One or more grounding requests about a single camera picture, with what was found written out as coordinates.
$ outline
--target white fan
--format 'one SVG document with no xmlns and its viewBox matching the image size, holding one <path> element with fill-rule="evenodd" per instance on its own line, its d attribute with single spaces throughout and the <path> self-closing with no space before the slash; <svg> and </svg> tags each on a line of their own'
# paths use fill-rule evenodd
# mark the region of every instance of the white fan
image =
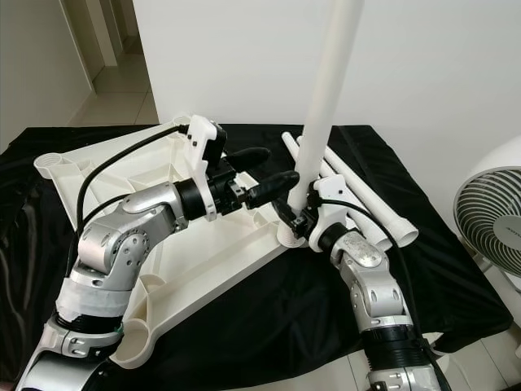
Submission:
<svg viewBox="0 0 521 391">
<path fill-rule="evenodd" d="M 521 136 L 472 170 L 456 194 L 454 218 L 465 241 L 504 272 L 507 279 L 491 283 L 521 325 Z M 521 346 L 516 354 L 521 358 Z"/>
</svg>

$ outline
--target pvc pipe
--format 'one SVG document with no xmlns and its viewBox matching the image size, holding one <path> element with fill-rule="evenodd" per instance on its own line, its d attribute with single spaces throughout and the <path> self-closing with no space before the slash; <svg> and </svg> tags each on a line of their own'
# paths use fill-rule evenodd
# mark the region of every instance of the pvc pipe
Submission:
<svg viewBox="0 0 521 391">
<path fill-rule="evenodd" d="M 300 143 L 300 140 L 302 139 L 302 136 L 297 138 L 297 142 Z M 297 143 L 295 143 L 295 140 L 293 140 L 293 137 L 288 132 L 285 132 L 282 134 L 282 140 L 284 140 L 284 143 L 287 144 L 293 142 L 295 144 L 295 148 L 298 151 L 299 146 Z M 321 177 L 330 177 L 332 175 L 336 175 L 336 172 L 323 160 L 322 164 L 320 166 L 320 175 Z M 366 206 L 356 197 L 348 185 L 348 192 L 346 193 L 346 196 L 349 199 L 349 202 L 351 204 L 355 204 L 356 206 L 367 210 Z M 362 234 L 364 234 L 367 241 L 379 249 L 383 251 L 387 251 L 392 247 L 391 240 L 383 233 L 380 228 L 374 224 L 374 222 L 371 221 L 370 218 L 367 216 L 364 216 L 362 213 L 357 212 L 356 210 L 349 210 L 348 212 L 349 217 L 353 219 L 353 221 L 357 224 L 358 228 L 360 228 L 360 231 Z"/>
<path fill-rule="evenodd" d="M 404 247 L 414 242 L 418 237 L 418 228 L 409 220 L 398 216 L 358 175 L 352 171 L 345 162 L 339 158 L 329 147 L 326 147 L 326 161 L 344 176 L 345 182 L 357 195 L 361 202 L 380 220 L 387 228 L 399 247 Z"/>
<path fill-rule="evenodd" d="M 300 181 L 290 191 L 287 201 L 297 215 L 306 205 L 309 184 L 318 176 L 363 4 L 363 0 L 335 0 L 331 9 L 322 59 L 304 125 L 304 138 L 296 160 L 295 170 Z M 284 246 L 300 245 L 286 224 L 279 224 L 277 237 Z"/>
</svg>

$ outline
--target tiled floor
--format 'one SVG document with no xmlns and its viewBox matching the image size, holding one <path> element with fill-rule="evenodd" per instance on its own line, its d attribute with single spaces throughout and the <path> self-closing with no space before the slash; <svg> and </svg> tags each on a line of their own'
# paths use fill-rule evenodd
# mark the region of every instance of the tiled floor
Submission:
<svg viewBox="0 0 521 391">
<path fill-rule="evenodd" d="M 94 80 L 98 96 L 79 123 L 88 125 L 157 124 L 154 96 L 142 55 L 126 55 L 120 67 L 105 68 Z M 496 391 L 521 382 L 521 359 L 514 349 L 521 331 L 490 336 L 467 346 L 449 359 L 446 376 L 454 391 Z M 369 368 L 363 352 L 339 358 L 295 379 L 250 388 L 252 391 L 366 391 Z"/>
</svg>

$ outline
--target black cloth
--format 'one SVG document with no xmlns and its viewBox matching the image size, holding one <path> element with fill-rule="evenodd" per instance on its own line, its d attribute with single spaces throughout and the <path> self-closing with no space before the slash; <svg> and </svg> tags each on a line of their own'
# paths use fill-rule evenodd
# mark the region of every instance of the black cloth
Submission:
<svg viewBox="0 0 521 391">
<path fill-rule="evenodd" d="M 33 352 L 53 310 L 72 237 L 54 186 L 38 175 L 33 159 L 140 129 L 32 128 L 0 156 L 0 380 L 13 380 Z M 228 152 L 255 146 L 272 151 L 251 171 L 255 178 L 293 168 L 280 134 L 297 135 L 301 126 L 223 129 Z M 402 251 L 422 330 L 444 333 L 437 349 L 454 351 L 506 330 L 509 311 L 376 132 L 366 125 L 335 127 L 329 144 L 419 229 Z M 403 283 L 394 250 L 388 255 Z M 163 335 L 142 367 L 114 371 L 121 389 L 231 389 L 297 376 L 357 349 L 357 325 L 338 272 L 326 256 L 293 249 Z"/>
</svg>

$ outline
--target white vertical pole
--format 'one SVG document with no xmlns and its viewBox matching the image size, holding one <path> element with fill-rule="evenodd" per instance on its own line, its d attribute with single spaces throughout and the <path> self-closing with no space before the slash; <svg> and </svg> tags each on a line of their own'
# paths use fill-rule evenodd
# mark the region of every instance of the white vertical pole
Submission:
<svg viewBox="0 0 521 391">
<path fill-rule="evenodd" d="M 308 185 L 318 176 L 363 4 L 363 0 L 335 0 L 331 9 L 322 59 L 296 161 L 300 181 L 290 191 L 287 201 L 296 213 L 305 207 Z M 278 226 L 277 237 L 286 247 L 298 247 L 302 243 L 282 222 Z"/>
</svg>

